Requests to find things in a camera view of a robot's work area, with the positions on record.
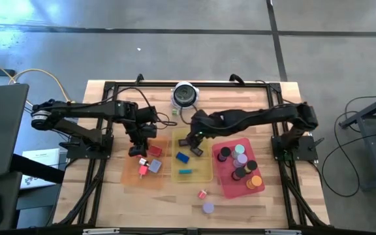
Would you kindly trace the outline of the pink-red translucent plastic bin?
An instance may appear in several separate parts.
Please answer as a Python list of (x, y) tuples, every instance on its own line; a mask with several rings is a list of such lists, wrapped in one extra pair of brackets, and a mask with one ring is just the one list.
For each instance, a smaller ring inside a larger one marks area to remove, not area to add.
[(219, 153), (219, 150), (223, 147), (228, 147), (232, 151), (234, 149), (234, 146), (236, 144), (241, 144), (245, 147), (245, 155), (248, 158), (248, 161), (254, 160), (257, 162), (255, 154), (253, 152), (253, 149), (251, 147), (251, 143), (248, 138), (239, 138), (236, 140), (230, 140), (226, 142), (220, 142), (217, 144), (214, 144), (212, 146), (212, 153), (213, 153), (213, 160), (215, 161), (215, 169), (217, 171), (217, 176), (219, 178), (220, 185), (222, 187), (223, 195), (227, 199), (237, 198), (240, 196), (250, 195), (253, 193), (259, 193), (265, 190), (265, 184), (264, 182), (260, 187), (257, 187), (256, 189), (248, 189), (246, 187), (246, 182), (251, 177), (258, 175), (262, 178), (262, 174), (260, 173), (259, 167), (257, 165), (257, 169), (252, 171), (250, 174), (246, 174), (244, 178), (242, 178), (239, 181), (234, 181), (231, 177), (233, 171), (236, 169), (236, 167), (233, 165), (234, 159), (230, 155), (230, 157), (225, 162), (219, 162), (217, 160), (217, 154)]

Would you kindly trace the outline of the round white black-rimmed container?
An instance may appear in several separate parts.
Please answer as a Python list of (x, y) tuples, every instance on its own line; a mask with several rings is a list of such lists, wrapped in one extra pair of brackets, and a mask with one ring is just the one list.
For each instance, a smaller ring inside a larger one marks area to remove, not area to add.
[(178, 82), (171, 89), (171, 104), (178, 110), (193, 108), (199, 100), (199, 88), (187, 81)]

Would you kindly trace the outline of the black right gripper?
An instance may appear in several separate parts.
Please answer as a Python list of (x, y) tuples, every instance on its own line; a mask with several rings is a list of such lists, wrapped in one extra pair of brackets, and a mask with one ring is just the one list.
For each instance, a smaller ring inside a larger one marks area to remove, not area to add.
[(191, 117), (190, 132), (185, 140), (187, 145), (198, 149), (203, 138), (215, 138), (218, 136), (219, 112), (207, 114), (203, 109), (197, 110)]

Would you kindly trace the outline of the black desk bar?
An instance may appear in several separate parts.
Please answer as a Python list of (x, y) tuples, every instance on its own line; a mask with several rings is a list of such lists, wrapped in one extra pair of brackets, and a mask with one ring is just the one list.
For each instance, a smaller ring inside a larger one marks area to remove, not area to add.
[(62, 183), (65, 175), (65, 172), (60, 169), (38, 163), (17, 154), (12, 155), (10, 171), (21, 172), (24, 175), (33, 176), (52, 183)]

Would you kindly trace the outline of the black-capped yellow hourglass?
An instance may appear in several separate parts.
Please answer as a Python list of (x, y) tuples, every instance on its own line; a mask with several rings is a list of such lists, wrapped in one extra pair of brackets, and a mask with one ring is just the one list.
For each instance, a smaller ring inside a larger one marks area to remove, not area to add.
[(254, 160), (247, 161), (243, 169), (245, 170), (246, 174), (250, 174), (252, 171), (257, 169), (257, 162)]

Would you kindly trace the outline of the yellow translucent plastic bin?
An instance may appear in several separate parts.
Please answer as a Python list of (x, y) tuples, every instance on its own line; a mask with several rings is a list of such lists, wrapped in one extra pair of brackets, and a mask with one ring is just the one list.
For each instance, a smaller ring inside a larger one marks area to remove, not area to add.
[[(171, 178), (178, 183), (200, 183), (209, 182), (213, 179), (213, 163), (211, 154), (211, 144), (205, 139), (199, 149), (203, 151), (200, 157), (197, 157), (190, 151), (189, 146), (180, 146), (179, 140), (184, 140), (189, 132), (189, 128), (177, 128), (172, 131), (172, 153), (171, 157)], [(176, 154), (182, 152), (189, 156), (187, 164), (176, 159)], [(192, 174), (179, 174), (180, 169), (192, 169)]]

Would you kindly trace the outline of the black desk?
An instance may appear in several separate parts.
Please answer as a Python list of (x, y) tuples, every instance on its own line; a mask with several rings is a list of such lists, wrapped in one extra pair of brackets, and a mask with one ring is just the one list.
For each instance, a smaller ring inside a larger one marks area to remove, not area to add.
[(0, 230), (10, 230), (16, 226), (16, 206), (21, 179), (22, 173), (20, 172), (11, 172), (0, 176), (0, 205), (2, 210)]

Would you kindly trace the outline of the white paper booklet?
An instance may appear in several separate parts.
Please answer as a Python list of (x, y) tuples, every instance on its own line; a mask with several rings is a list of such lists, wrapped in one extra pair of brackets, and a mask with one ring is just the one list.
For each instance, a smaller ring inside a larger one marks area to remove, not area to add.
[[(59, 168), (60, 149), (42, 149), (33, 151), (23, 151), (22, 156), (32, 161), (42, 163), (44, 165)], [(55, 183), (42, 180), (33, 176), (23, 175), (21, 180), (20, 189), (33, 189), (38, 187), (47, 187), (55, 185)]]

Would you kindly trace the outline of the black-capped purple hourglass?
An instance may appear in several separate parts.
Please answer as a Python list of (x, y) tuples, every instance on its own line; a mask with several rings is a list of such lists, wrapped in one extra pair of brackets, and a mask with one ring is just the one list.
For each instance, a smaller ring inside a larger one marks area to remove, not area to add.
[(228, 147), (223, 147), (219, 150), (217, 154), (217, 160), (219, 162), (225, 162), (231, 155), (231, 150)]

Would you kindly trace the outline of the orange hourglass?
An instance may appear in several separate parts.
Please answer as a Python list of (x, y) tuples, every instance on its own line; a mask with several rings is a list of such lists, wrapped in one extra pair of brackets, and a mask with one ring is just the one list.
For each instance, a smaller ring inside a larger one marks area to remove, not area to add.
[(258, 175), (255, 175), (247, 180), (246, 187), (248, 189), (256, 189), (262, 185), (263, 181), (262, 178)]

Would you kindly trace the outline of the black metal table frame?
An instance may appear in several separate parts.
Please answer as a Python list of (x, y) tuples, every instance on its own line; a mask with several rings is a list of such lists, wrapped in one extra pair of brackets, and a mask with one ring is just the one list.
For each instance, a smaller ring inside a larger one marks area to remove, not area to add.
[[(198, 109), (207, 114), (239, 108), (247, 111), (268, 107), (266, 91), (261, 87), (246, 87), (234, 82), (198, 81), (200, 100)], [(151, 105), (165, 113), (172, 121), (170, 101), (171, 87), (165, 87), (165, 81), (159, 81), (159, 87), (140, 87)], [(160, 189), (146, 189), (126, 186), (121, 176), (126, 165), (134, 157), (128, 156), (129, 137), (122, 125), (113, 124), (114, 144), (112, 155), (106, 162), (106, 170), (101, 187), (97, 227), (162, 227), (162, 228), (287, 228), (287, 214), (279, 165), (274, 160), (270, 138), (273, 135), (271, 125), (250, 127), (242, 133), (228, 137), (235, 140), (247, 137), (257, 155), (257, 163), (263, 175), (266, 188), (261, 193), (225, 199), (215, 171), (209, 182), (177, 183), (171, 179), (171, 136), (174, 128), (186, 129), (181, 122), (177, 127), (158, 130), (160, 140), (168, 140), (168, 151), (161, 170), (163, 175)], [(53, 223), (66, 218), (84, 190), (89, 160), (79, 159), (67, 167), (65, 177), (54, 212)], [(298, 180), (302, 196), (324, 223), (330, 224), (321, 181), (314, 166), (306, 162), (296, 163)], [(208, 195), (204, 200), (197, 197), (201, 189)], [(202, 211), (202, 204), (211, 202), (215, 210), (211, 214)]]

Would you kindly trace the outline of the lavender wall charger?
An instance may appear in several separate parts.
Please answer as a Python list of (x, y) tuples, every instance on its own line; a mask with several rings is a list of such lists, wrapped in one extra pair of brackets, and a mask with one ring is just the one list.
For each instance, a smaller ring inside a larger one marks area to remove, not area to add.
[(157, 159), (153, 159), (148, 167), (148, 170), (153, 173), (158, 173), (161, 168), (162, 162)]

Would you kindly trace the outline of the silver metal bracket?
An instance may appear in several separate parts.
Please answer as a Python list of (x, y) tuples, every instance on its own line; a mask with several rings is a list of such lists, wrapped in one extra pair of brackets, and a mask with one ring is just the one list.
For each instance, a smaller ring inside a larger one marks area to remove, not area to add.
[(266, 229), (264, 235), (302, 235), (302, 231), (287, 229)]
[(117, 235), (120, 234), (118, 228), (88, 228), (83, 229), (82, 235)]

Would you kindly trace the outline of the teal hourglass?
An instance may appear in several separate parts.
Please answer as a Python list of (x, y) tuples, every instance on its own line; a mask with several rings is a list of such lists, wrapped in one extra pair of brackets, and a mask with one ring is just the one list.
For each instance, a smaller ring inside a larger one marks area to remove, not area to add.
[(244, 154), (244, 153), (245, 153), (245, 147), (241, 144), (236, 144), (234, 146), (231, 156), (233, 159), (237, 159), (239, 155)]

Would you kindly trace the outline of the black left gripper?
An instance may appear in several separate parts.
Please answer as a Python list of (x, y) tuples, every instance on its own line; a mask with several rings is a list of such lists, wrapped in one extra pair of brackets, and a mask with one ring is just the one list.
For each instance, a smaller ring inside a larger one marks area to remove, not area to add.
[(157, 111), (154, 106), (131, 108), (122, 122), (125, 133), (129, 135), (133, 146), (129, 148), (129, 156), (147, 156), (148, 138), (157, 137)]

